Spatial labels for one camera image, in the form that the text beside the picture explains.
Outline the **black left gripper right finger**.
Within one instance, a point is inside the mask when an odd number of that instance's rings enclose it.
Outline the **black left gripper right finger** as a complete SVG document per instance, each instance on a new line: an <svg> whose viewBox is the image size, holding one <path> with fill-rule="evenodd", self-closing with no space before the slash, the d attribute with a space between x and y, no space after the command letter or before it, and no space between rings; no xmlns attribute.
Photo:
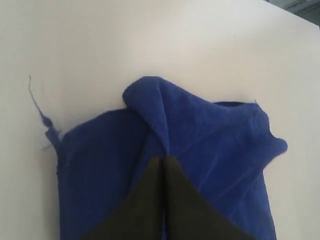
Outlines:
<svg viewBox="0 0 320 240"><path fill-rule="evenodd" d="M163 159L163 210L167 240L253 240L212 208L174 157Z"/></svg>

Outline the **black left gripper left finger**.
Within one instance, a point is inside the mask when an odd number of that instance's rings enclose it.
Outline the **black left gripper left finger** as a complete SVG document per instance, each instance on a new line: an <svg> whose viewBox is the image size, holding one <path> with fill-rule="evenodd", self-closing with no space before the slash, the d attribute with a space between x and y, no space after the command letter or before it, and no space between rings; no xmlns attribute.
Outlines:
<svg viewBox="0 0 320 240"><path fill-rule="evenodd" d="M148 162L139 183L123 203L82 240L161 240L163 237L162 160Z"/></svg>

